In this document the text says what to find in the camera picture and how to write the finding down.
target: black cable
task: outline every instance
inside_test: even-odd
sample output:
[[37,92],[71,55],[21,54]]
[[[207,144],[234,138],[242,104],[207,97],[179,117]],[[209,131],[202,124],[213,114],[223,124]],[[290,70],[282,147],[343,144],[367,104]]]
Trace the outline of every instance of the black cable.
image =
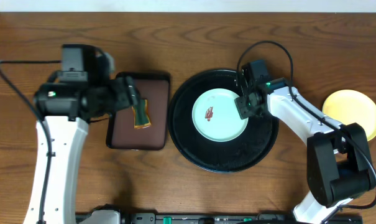
[[[293,90],[292,90],[292,88],[293,88],[293,73],[294,73],[294,70],[293,70],[293,67],[294,67],[293,59],[292,59],[290,53],[288,52],[288,50],[286,48],[284,48],[284,46],[282,44],[279,44],[278,42],[271,41],[271,40],[263,40],[263,41],[255,43],[255,44],[251,45],[249,48],[247,48],[247,50],[245,50],[243,52],[243,54],[239,58],[239,61],[237,62],[237,69],[236,69],[237,70],[237,81],[240,78],[239,76],[242,75],[240,73],[240,64],[241,64],[241,61],[242,61],[243,57],[246,55],[247,52],[249,52],[255,46],[260,45],[260,44],[265,44],[265,43],[276,45],[276,46],[280,47],[287,54],[287,57],[288,57],[288,59],[290,61],[290,83],[289,83],[289,86],[288,86],[288,91],[290,92],[290,95],[291,95],[292,99],[294,101],[296,101],[297,104],[300,107],[302,107],[305,111],[307,111],[310,115],[314,116],[321,123],[325,124],[326,126],[330,127],[331,129],[333,129],[336,133],[338,133],[340,135],[340,137],[344,138],[351,146],[354,147],[354,150],[356,150],[362,156],[362,158],[365,160],[367,166],[369,167],[372,175],[374,176],[374,179],[375,179],[375,192],[376,192],[376,171],[374,169],[374,166],[370,162],[370,159],[367,158],[367,156],[364,154],[363,150],[359,147],[359,145],[355,141],[353,141],[348,135],[346,135],[345,133],[343,133],[340,129],[338,129],[337,127],[334,127],[332,124],[330,124],[329,122],[327,122],[325,117],[321,118],[316,113],[314,113],[309,108],[307,108],[303,103],[301,103],[297,99],[296,95],[293,94]],[[342,208],[368,209],[368,208],[374,207],[375,205],[376,205],[376,193],[375,193],[374,200],[370,204],[368,204],[368,205],[339,205],[336,209],[338,209],[338,210],[342,210]],[[332,216],[328,217],[327,220],[323,220],[323,222],[324,223],[327,222],[331,217]]]
[[109,118],[102,118],[102,119],[97,119],[97,120],[93,120],[93,121],[89,121],[90,123],[97,123],[97,122],[101,122],[101,121],[104,121],[104,120],[107,120]]
[[55,72],[51,73],[51,75],[50,75],[49,78],[47,79],[47,82],[48,82],[48,83],[53,83],[53,82],[55,82],[55,80],[58,78],[58,72],[59,72],[59,71],[55,71]]
[[[23,60],[13,60],[13,61],[6,61],[0,60],[0,64],[8,63],[8,64],[47,64],[47,63],[61,63],[60,60],[52,60],[52,61],[23,61]],[[45,138],[47,139],[47,166],[45,168],[45,175],[44,175],[44,184],[43,190],[40,199],[40,209],[39,209],[39,220],[37,223],[45,223],[44,222],[44,204],[45,204],[45,196],[47,194],[47,186],[48,186],[48,178],[50,176],[50,168],[51,168],[51,158],[52,158],[52,143],[51,137],[48,129],[44,125],[44,117],[37,111],[34,106],[30,103],[30,101],[26,98],[26,96],[18,90],[18,88],[12,84],[12,82],[7,78],[4,72],[0,68],[0,77],[18,94],[18,96],[22,99],[22,101],[29,107],[31,112],[33,112],[34,116],[37,118],[37,121],[40,123],[41,127],[43,128]]]

